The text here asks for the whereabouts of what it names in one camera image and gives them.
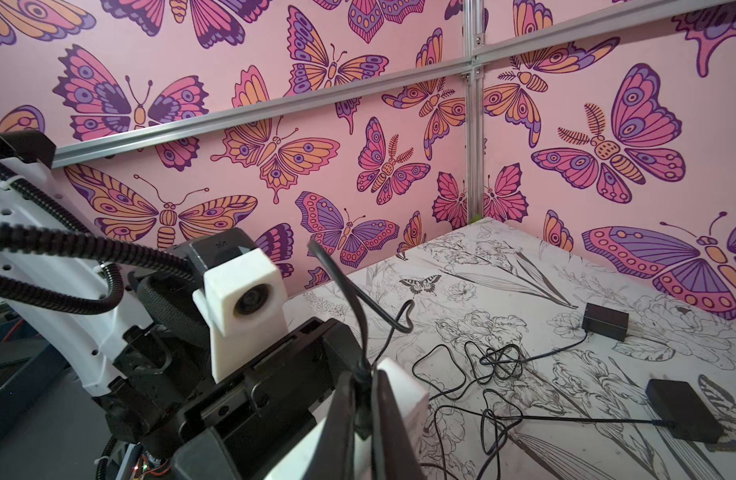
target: wall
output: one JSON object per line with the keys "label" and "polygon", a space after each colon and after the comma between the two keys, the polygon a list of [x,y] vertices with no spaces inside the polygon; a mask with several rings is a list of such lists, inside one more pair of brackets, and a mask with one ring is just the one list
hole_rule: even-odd
{"label": "wall", "polygon": [[[30,23],[0,22],[0,130],[38,128],[62,146],[462,55],[461,16],[446,20],[440,2],[404,3],[374,12],[366,30],[338,1],[152,2],[163,11],[149,19],[126,0],[33,2],[11,12]],[[209,25],[203,35],[196,16]],[[66,201],[121,240],[166,248],[238,226],[295,294],[326,280],[307,256],[315,233],[351,271],[466,221],[455,183],[445,184],[453,200],[437,204],[442,220],[433,216],[440,172],[454,182],[466,174],[464,85],[448,78],[405,94],[94,160],[55,178]],[[434,108],[422,103],[439,96]],[[312,194],[329,203],[311,214]]]}
{"label": "wall", "polygon": [[575,47],[486,72],[491,215],[736,319],[736,3]]}

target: tangled black cable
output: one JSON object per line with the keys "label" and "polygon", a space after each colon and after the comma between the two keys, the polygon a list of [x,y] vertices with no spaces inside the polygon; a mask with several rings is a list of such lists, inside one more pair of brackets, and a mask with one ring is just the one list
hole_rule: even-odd
{"label": "tangled black cable", "polygon": [[[416,362],[413,364],[413,367],[411,368],[411,372],[416,379],[420,380],[421,382],[427,384],[431,388],[438,391],[436,395],[430,398],[430,401],[440,396],[444,396],[445,398],[448,398],[449,400],[455,402],[464,397],[464,395],[466,394],[467,390],[469,389],[471,385],[477,383],[480,386],[485,386],[493,379],[500,379],[500,380],[517,379],[520,376],[522,376],[523,364],[530,362],[532,360],[542,359],[547,356],[554,355],[557,352],[562,352],[564,350],[568,350],[575,346],[578,346],[587,339],[588,335],[589,335],[589,331],[585,332],[584,338],[582,338],[576,343],[573,343],[568,346],[564,346],[559,349],[552,350],[550,352],[543,353],[541,355],[532,356],[532,357],[524,357],[524,355],[520,351],[519,346],[515,343],[509,343],[508,345],[500,349],[495,349],[492,346],[482,345],[478,342],[469,340],[468,342],[464,343],[464,353],[469,361],[469,366],[472,369],[472,375],[474,376],[474,379],[471,380],[469,383],[467,383],[468,375],[466,374],[465,370],[461,368],[458,362],[456,362],[456,360],[453,358],[453,352],[450,350],[448,345],[444,343],[440,343],[439,345],[436,345],[434,348],[432,348],[432,350],[429,353],[427,353],[420,359],[416,360]],[[470,354],[470,351],[468,350],[469,346],[474,346],[475,348],[478,349],[479,357],[477,357],[478,358],[477,365],[490,367],[490,371],[487,374],[482,375],[482,376],[478,375],[477,369],[476,369],[476,363],[474,361],[474,358],[476,358],[476,356]],[[428,358],[431,354],[434,353],[434,351],[436,351],[440,347],[448,351],[448,355],[449,355],[451,362],[453,362],[453,365],[456,366],[456,368],[460,371],[460,373],[464,377],[460,385],[453,387],[451,389],[441,389],[437,385],[432,383],[430,380],[422,378],[419,374],[416,373],[416,366],[419,365],[419,363],[421,363],[423,360]],[[459,393],[459,395],[450,396],[450,394],[456,393],[459,390],[461,390],[461,393]],[[490,405],[488,404],[488,398],[486,397],[487,393],[492,393],[494,395],[497,395],[498,398],[503,400],[504,403],[507,404],[509,407],[516,409],[518,414],[514,416],[497,415],[494,412],[493,408],[491,408]],[[501,478],[502,466],[501,466],[501,459],[499,457],[499,451],[504,447],[504,445],[506,445],[509,431],[517,427],[517,425],[519,425],[520,422],[522,422],[523,420],[547,420],[547,421],[552,421],[552,422],[578,422],[578,423],[643,423],[643,424],[649,424],[649,425],[654,425],[654,426],[664,426],[664,427],[674,426],[674,423],[668,420],[640,420],[640,419],[634,419],[634,418],[551,417],[551,416],[526,415],[522,412],[520,407],[518,407],[515,403],[510,402],[507,398],[504,397],[504,395],[499,393],[497,390],[483,389],[482,397],[486,403],[486,408],[484,408],[482,412],[474,412],[467,408],[461,408],[456,405],[441,405],[435,408],[435,411],[432,414],[432,422],[435,425],[435,434],[437,435],[437,441],[440,444],[440,449],[441,449],[440,456],[442,459],[442,466],[438,466],[438,465],[431,464],[431,463],[423,463],[421,464],[422,466],[434,467],[434,468],[438,468],[439,470],[442,470],[443,477],[446,480],[448,479],[449,475],[452,476],[453,478],[456,478],[456,476],[451,474],[447,469],[446,453],[443,450],[442,435],[440,435],[440,428],[437,425],[437,414],[443,408],[450,408],[452,410],[458,410],[460,412],[465,412],[465,413],[469,413],[471,415],[480,417],[480,444],[481,444],[483,452],[488,456],[488,458],[483,463],[483,465],[480,467],[480,471],[476,477],[476,480],[480,480],[480,478],[482,478],[482,476],[485,474],[486,470],[488,469],[488,466],[491,464],[494,458],[496,459],[496,480],[499,480]],[[495,434],[496,434],[496,436],[494,437],[493,443],[490,443],[490,444],[486,443],[486,421],[490,422],[490,424],[494,427]]]}

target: pink butterfly wallpaper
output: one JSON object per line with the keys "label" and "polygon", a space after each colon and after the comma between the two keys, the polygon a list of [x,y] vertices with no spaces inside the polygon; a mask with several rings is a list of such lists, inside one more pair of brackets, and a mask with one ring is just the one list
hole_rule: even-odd
{"label": "pink butterfly wallpaper", "polygon": [[[530,28],[588,13],[576,2],[490,3],[534,12]],[[530,203],[507,223],[736,321],[736,2],[575,47],[589,54],[611,38],[609,52],[569,74],[526,69],[531,54],[488,66],[485,172],[493,182],[518,165]],[[567,45],[547,50],[535,54],[548,64],[555,52],[557,64],[572,57]],[[498,180],[486,205],[488,188],[499,198]]]}

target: aluminum rail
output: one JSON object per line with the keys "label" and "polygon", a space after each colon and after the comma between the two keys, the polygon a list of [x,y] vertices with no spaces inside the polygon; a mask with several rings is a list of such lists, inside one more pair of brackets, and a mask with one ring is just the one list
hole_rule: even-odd
{"label": "aluminum rail", "polygon": [[[482,2],[479,0],[469,1],[474,3],[476,8],[482,7]],[[728,0],[631,0],[504,42],[480,47],[475,46],[469,49],[472,55],[455,60],[61,147],[56,150],[53,167],[65,167],[66,165],[120,154],[184,137],[272,118],[277,115],[389,91],[433,78],[472,72],[473,69],[484,64],[508,58],[512,55],[532,52],[555,44],[573,42],[596,34],[615,32],[623,28],[630,28],[635,25],[668,18],[672,15],[724,3],[728,3]],[[470,18],[469,21],[475,21],[474,24],[470,24],[470,34],[477,33],[475,31],[480,28],[479,23],[482,21],[477,15],[472,16],[473,18]]]}

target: black cable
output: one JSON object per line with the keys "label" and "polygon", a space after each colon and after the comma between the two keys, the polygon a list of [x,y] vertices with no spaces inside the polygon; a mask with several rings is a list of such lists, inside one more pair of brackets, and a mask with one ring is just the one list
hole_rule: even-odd
{"label": "black cable", "polygon": [[0,223],[0,250],[141,266],[192,279],[186,259],[148,246],[80,232]]}
{"label": "black cable", "polygon": [[[472,368],[472,375],[475,377],[475,379],[471,380],[469,383],[467,383],[467,374],[464,371],[463,368],[459,365],[459,363],[456,362],[453,358],[453,354],[448,347],[448,345],[445,345],[444,343],[440,343],[439,345],[436,345],[434,348],[432,348],[431,351],[429,351],[427,354],[422,356],[420,359],[416,360],[416,362],[413,364],[413,367],[411,368],[411,372],[413,376],[420,380],[421,382],[424,382],[428,386],[432,387],[433,389],[437,390],[439,393],[437,395],[434,395],[430,398],[430,401],[434,398],[444,396],[445,398],[448,398],[450,400],[456,401],[460,398],[464,397],[464,394],[466,393],[467,389],[474,384],[478,383],[481,386],[484,386],[485,384],[489,383],[493,379],[509,379],[509,378],[519,378],[522,374],[522,365],[524,363],[530,362],[532,360],[542,359],[547,356],[553,355],[557,352],[561,352],[563,350],[571,349],[582,342],[584,342],[588,337],[589,332],[585,332],[584,338],[580,341],[573,343],[568,346],[564,346],[560,349],[555,349],[547,353],[543,353],[541,355],[536,355],[528,358],[522,358],[522,353],[519,349],[519,347],[514,344],[510,343],[500,349],[494,349],[491,346],[485,346],[478,344],[477,342],[468,341],[464,344],[464,351],[465,355],[467,356],[470,367]],[[477,349],[480,351],[481,356],[478,359],[478,364],[481,366],[490,366],[491,371],[488,375],[484,376],[476,376],[476,365],[474,361],[472,360],[472,356],[469,355],[469,351],[467,350],[468,345],[474,345],[477,347]],[[431,381],[421,378],[415,371],[416,366],[429,357],[435,350],[438,348],[443,347],[448,351],[450,360],[453,362],[453,364],[456,366],[456,368],[463,374],[464,380],[462,383],[452,389],[440,389],[437,385],[433,384]],[[517,358],[513,359],[511,357],[508,357],[508,360],[502,360],[504,356],[507,355],[508,352],[516,352]],[[513,368],[512,370],[507,370],[504,365],[512,364]],[[506,376],[500,376],[498,374],[497,368],[501,370],[502,372],[506,373]],[[458,395],[454,397],[450,397],[450,393],[454,393],[459,391],[463,388],[463,391]],[[578,423],[637,423],[637,424],[649,424],[653,426],[662,426],[662,427],[674,427],[674,422],[671,422],[669,420],[661,420],[661,419],[654,419],[654,420],[644,420],[644,419],[636,419],[636,418],[585,418],[585,417],[552,417],[552,416],[534,416],[534,415],[525,415],[520,407],[518,407],[516,404],[510,402],[507,398],[504,397],[501,393],[494,389],[483,389],[483,399],[486,403],[486,408],[482,410],[482,412],[474,412],[472,410],[469,410],[467,408],[461,408],[459,406],[455,405],[441,405],[437,407],[432,415],[432,422],[435,425],[435,433],[437,435],[438,443],[440,444],[441,449],[441,459],[442,459],[442,466],[435,466],[442,470],[443,477],[445,479],[448,478],[448,475],[453,476],[450,474],[450,472],[446,468],[446,453],[444,451],[443,443],[442,443],[442,436],[440,435],[440,428],[437,425],[437,413],[442,408],[451,408],[455,410],[459,410],[460,412],[469,413],[474,416],[480,417],[480,443],[482,446],[483,452],[488,455],[488,458],[483,463],[483,465],[480,467],[480,471],[478,472],[478,475],[476,477],[476,480],[480,480],[482,476],[485,474],[486,470],[488,469],[488,466],[491,464],[493,459],[496,459],[496,480],[500,480],[502,475],[501,470],[501,459],[499,457],[500,450],[506,445],[506,441],[508,439],[509,431],[513,428],[515,428],[518,424],[520,424],[523,420],[545,420],[550,422],[578,422]],[[508,406],[515,408],[518,411],[518,415],[516,416],[498,416],[494,413],[493,409],[488,404],[488,398],[486,398],[487,393],[493,393],[497,395],[501,400],[504,401]],[[485,439],[485,427],[486,427],[486,420],[490,422],[494,429],[496,430],[496,436],[494,438],[493,443],[490,446],[486,446],[486,439]]]}
{"label": "black cable", "polygon": [[107,480],[107,464],[109,463],[109,456],[112,454],[114,445],[118,440],[111,436],[107,442],[107,446],[104,447],[102,456],[99,457],[98,463],[96,464],[96,480]]}

